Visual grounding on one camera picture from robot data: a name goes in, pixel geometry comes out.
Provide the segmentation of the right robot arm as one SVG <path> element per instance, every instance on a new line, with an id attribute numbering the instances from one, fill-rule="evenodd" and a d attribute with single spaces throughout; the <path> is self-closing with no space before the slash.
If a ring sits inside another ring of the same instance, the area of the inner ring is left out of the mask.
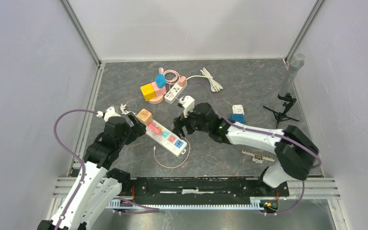
<path id="1" fill-rule="evenodd" d="M 281 183 L 307 179 L 314 162 L 320 162 L 315 144 L 296 126 L 286 129 L 264 129 L 247 126 L 219 117 L 209 103 L 179 102 L 182 114 L 173 121 L 173 133 L 185 137 L 195 131 L 207 133 L 217 143 L 244 145 L 268 151 L 277 157 L 260 176 L 258 191 L 271 195 Z"/>

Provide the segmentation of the blue cube socket adapter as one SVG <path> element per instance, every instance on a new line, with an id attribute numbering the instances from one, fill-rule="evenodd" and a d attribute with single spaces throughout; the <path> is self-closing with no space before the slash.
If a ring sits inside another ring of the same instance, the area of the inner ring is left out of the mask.
<path id="1" fill-rule="evenodd" d="M 230 115 L 230 120 L 233 120 L 235 122 L 239 122 L 241 124 L 245 124 L 244 114 L 231 114 Z"/>

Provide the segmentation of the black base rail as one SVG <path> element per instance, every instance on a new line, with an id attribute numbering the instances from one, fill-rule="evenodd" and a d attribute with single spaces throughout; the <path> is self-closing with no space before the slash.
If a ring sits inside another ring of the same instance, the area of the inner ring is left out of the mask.
<path id="1" fill-rule="evenodd" d="M 251 197 L 289 196 L 288 184 L 271 188 L 256 177 L 137 177 L 120 196 L 141 205 L 246 205 Z"/>

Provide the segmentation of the pink plug adapter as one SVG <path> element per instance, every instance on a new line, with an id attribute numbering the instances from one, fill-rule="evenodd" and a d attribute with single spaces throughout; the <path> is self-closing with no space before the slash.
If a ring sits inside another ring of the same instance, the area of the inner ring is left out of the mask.
<path id="1" fill-rule="evenodd" d="M 156 133 L 157 135 L 160 135 L 162 134 L 162 130 L 160 130 L 158 127 L 157 127 L 157 124 L 154 123 L 154 122 L 151 122 L 149 125 L 148 125 L 148 128 L 153 131 L 154 133 Z"/>

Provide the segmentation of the white comb-like part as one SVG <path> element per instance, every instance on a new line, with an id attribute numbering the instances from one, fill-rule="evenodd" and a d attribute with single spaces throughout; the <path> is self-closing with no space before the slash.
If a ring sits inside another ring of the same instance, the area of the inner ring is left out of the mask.
<path id="1" fill-rule="evenodd" d="M 249 151 L 249 150 L 242 150 L 241 151 L 243 154 L 252 156 L 252 161 L 256 162 L 256 163 L 263 163 L 264 161 L 269 161 L 269 162 L 275 162 L 276 159 L 274 157 L 265 155 L 265 154 L 261 154 L 259 152 L 253 152 L 253 151 Z"/>

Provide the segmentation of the white square plug adapter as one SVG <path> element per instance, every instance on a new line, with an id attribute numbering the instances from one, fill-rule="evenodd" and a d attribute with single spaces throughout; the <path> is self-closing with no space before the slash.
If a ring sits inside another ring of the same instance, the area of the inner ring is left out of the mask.
<path id="1" fill-rule="evenodd" d="M 241 105 L 241 104 L 234 104 L 232 106 L 232 113 L 233 114 L 238 114 L 238 115 L 244 115 L 245 112 L 244 112 L 243 105 Z"/>

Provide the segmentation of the salmon plug on strip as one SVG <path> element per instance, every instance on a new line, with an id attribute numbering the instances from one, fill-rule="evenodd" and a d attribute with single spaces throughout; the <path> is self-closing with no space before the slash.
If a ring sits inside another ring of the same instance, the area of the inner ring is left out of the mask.
<path id="1" fill-rule="evenodd" d="M 180 87 L 184 87 L 187 84 L 187 80 L 185 76 L 181 76 L 178 80 L 178 85 Z"/>

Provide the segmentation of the black microphone tripod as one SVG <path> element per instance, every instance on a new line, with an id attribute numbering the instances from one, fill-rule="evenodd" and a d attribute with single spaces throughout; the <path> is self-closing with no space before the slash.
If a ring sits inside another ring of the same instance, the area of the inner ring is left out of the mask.
<path id="1" fill-rule="evenodd" d="M 284 110 L 282 112 L 277 112 L 273 109 L 270 109 L 266 106 L 263 106 L 264 109 L 270 111 L 273 113 L 274 118 L 276 120 L 276 129 L 278 128 L 279 124 L 283 121 L 295 121 L 295 122 L 299 122 L 300 120 L 292 118 L 290 116 L 287 115 L 287 113 L 289 112 L 289 110 L 294 106 L 294 104 L 297 102 L 297 99 L 292 97 L 290 93 L 286 93 L 285 96 L 277 96 L 278 99 L 284 101 L 284 103 L 282 104 L 282 106 L 284 107 Z"/>

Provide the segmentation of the light blue plug adapter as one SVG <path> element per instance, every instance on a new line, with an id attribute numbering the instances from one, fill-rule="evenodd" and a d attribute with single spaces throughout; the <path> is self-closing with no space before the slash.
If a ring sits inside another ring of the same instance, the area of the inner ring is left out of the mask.
<path id="1" fill-rule="evenodd" d="M 158 88 L 163 88 L 165 86 L 165 84 L 167 83 L 167 80 L 166 80 L 164 74 L 159 73 L 155 77 L 155 83 L 156 83 L 156 85 L 157 85 Z"/>

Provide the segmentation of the yellow cube adapter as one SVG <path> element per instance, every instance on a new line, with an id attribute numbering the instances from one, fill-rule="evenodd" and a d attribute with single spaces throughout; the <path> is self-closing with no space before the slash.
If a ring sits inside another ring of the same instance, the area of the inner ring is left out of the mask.
<path id="1" fill-rule="evenodd" d="M 156 93 L 151 83 L 141 86 L 140 90 L 146 102 L 156 98 Z"/>

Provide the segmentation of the small white power strip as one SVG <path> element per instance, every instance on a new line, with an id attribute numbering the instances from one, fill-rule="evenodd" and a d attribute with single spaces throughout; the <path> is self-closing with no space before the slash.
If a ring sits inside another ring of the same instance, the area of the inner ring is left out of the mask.
<path id="1" fill-rule="evenodd" d="M 187 87 L 187 81 L 177 81 L 165 94 L 164 100 L 169 104 L 173 104 L 177 99 L 179 99 L 180 94 Z"/>

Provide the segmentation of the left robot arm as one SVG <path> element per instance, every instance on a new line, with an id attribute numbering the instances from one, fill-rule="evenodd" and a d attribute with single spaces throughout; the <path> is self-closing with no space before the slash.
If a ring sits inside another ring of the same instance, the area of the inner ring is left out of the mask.
<path id="1" fill-rule="evenodd" d="M 114 197 L 130 192 L 130 174 L 111 166 L 124 146 L 146 133 L 146 126 L 133 112 L 127 116 L 133 125 L 114 112 L 105 113 L 104 130 L 86 149 L 74 185 L 58 211 L 39 223 L 39 230 L 90 230 Z"/>

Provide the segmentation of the pink round socket stack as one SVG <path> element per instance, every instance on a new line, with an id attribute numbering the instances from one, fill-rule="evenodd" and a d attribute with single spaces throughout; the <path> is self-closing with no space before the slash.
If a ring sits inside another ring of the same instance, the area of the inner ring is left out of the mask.
<path id="1" fill-rule="evenodd" d="M 153 99 L 150 99 L 148 103 L 150 104 L 160 104 L 164 100 L 164 95 L 167 93 L 166 87 L 162 86 L 161 88 L 158 87 L 157 83 L 154 81 L 151 83 L 156 97 Z"/>

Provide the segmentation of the tan cube adapter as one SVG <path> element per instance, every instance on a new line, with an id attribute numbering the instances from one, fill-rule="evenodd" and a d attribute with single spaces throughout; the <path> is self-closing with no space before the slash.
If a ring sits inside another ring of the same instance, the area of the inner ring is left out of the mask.
<path id="1" fill-rule="evenodd" d="M 136 118 L 145 126 L 150 125 L 153 121 L 152 113 L 146 109 L 142 109 L 140 112 L 138 112 L 136 114 Z"/>

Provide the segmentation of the large white power strip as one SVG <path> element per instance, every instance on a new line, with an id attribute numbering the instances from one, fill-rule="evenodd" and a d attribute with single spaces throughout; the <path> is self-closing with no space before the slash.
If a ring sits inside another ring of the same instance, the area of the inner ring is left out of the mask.
<path id="1" fill-rule="evenodd" d="M 162 130 L 162 134 L 157 135 L 153 131 L 151 131 L 148 126 L 146 126 L 146 135 L 149 136 L 151 139 L 153 139 L 156 143 L 160 144 L 162 147 L 164 147 L 166 150 L 168 150 L 170 153 L 175 155 L 176 157 L 179 157 L 186 153 L 186 148 L 188 146 L 188 143 L 180 139 L 177 135 L 175 135 L 171 130 L 157 122 L 155 119 L 153 119 L 154 123 L 157 124 L 157 127 Z"/>

